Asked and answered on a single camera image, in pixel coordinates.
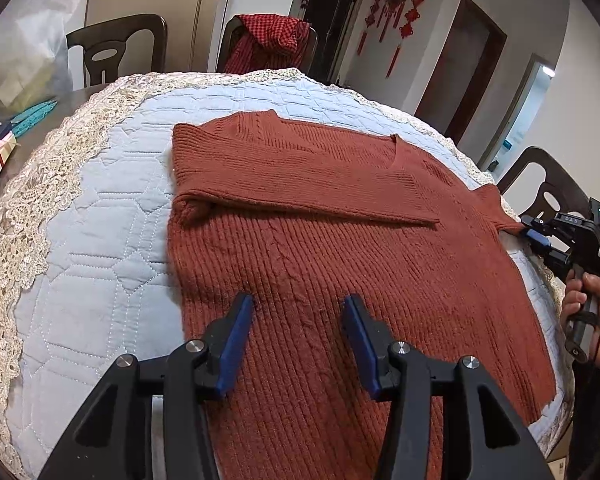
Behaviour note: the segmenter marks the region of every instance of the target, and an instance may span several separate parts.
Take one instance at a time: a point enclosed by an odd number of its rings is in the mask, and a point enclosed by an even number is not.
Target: ribbed knit sweater
[[[238,291],[255,313],[235,390],[209,422],[229,480],[373,478],[388,404],[369,400],[340,327],[359,293],[426,355],[478,356],[529,424],[555,396],[544,338],[498,240],[520,225],[398,136],[240,112],[173,130],[168,253],[187,336]],[[442,404],[429,473],[440,474]]]

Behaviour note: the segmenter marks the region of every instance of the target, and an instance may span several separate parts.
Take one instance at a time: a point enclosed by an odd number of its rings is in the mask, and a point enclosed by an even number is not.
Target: chair
[[[589,217],[589,197],[580,189],[580,186],[571,178],[569,173],[542,148],[529,146],[513,163],[509,171],[498,182],[500,194],[504,194],[511,184],[520,176],[520,173],[532,162],[544,168],[546,173],[544,182],[540,184],[535,202],[522,214],[534,218],[541,216],[551,219],[558,212],[546,200],[544,194],[550,193],[560,205],[561,213],[578,212],[584,218]]]
[[[242,24],[242,20],[238,16],[232,17],[226,27],[224,28],[224,34],[222,35],[222,42],[220,43],[220,53],[218,54],[218,63],[216,64],[216,72],[222,72],[226,62],[229,60],[229,56],[234,51],[238,40],[242,35],[247,32],[246,27]],[[309,39],[306,44],[306,50],[304,51],[304,57],[300,64],[299,70],[303,74],[309,72],[311,63],[314,60],[315,49],[318,47],[318,33],[314,28],[309,29]]]
[[[151,70],[164,72],[167,23],[157,14],[135,14],[79,28],[66,35],[66,44],[67,48],[76,45],[84,48],[84,64],[89,71],[92,86],[102,83],[103,71],[104,82],[113,83],[118,78],[118,67],[126,50],[126,40],[138,30],[150,30],[154,35]],[[93,59],[97,53],[109,49],[115,50],[116,53],[106,59]]]

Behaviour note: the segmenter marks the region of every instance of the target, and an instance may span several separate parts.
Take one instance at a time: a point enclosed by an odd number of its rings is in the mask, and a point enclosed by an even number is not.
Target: doorway
[[[509,110],[478,162],[479,168],[488,164],[496,181],[508,167],[511,153],[522,144],[554,76],[554,65],[536,54],[531,56]]]
[[[507,35],[472,0],[460,0],[416,117],[458,144],[491,80]]]
[[[349,39],[358,0],[304,0],[302,19],[311,23],[318,33],[314,61],[308,76],[323,84],[330,84],[339,68],[344,45]]]

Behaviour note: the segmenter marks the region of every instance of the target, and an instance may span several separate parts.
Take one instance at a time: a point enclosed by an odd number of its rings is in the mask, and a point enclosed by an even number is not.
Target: beige lace border
[[[0,459],[14,475],[28,478],[18,453],[11,445],[11,435],[4,415],[11,380],[20,375],[18,362],[22,352],[22,340],[16,330],[13,308],[20,292],[28,289],[35,277],[47,269],[49,243],[45,236],[46,222],[60,210],[68,208],[82,192],[80,168],[106,147],[109,129],[151,96],[182,88],[302,79],[306,77],[296,69],[263,70],[242,76],[151,73],[122,77],[94,94],[75,114],[65,118],[59,128],[49,132],[44,143],[31,155],[18,176],[7,184],[0,197]],[[478,170],[474,162],[458,151],[450,139],[441,136],[417,118],[368,101],[351,90],[332,86],[326,91],[344,92],[363,105],[379,109],[393,120],[410,124],[421,133],[435,138],[452,152],[478,184],[494,183],[491,174]],[[502,207],[510,216],[517,218],[504,199]],[[538,261],[536,263],[559,305],[562,300],[560,288],[556,286],[551,273]],[[568,370],[566,362],[563,365],[564,370]],[[565,414],[570,409],[570,402],[562,406],[562,420],[566,419]],[[551,446],[561,431],[561,427],[555,428],[546,437],[546,445]]]

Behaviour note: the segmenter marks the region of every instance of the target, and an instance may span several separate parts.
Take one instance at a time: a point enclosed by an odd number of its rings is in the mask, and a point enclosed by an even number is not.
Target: teal object
[[[16,139],[24,135],[27,131],[32,129],[42,119],[44,119],[51,110],[53,110],[58,101],[49,99],[43,103],[27,108],[21,114],[16,115],[12,120],[11,124],[13,127],[11,131]]]

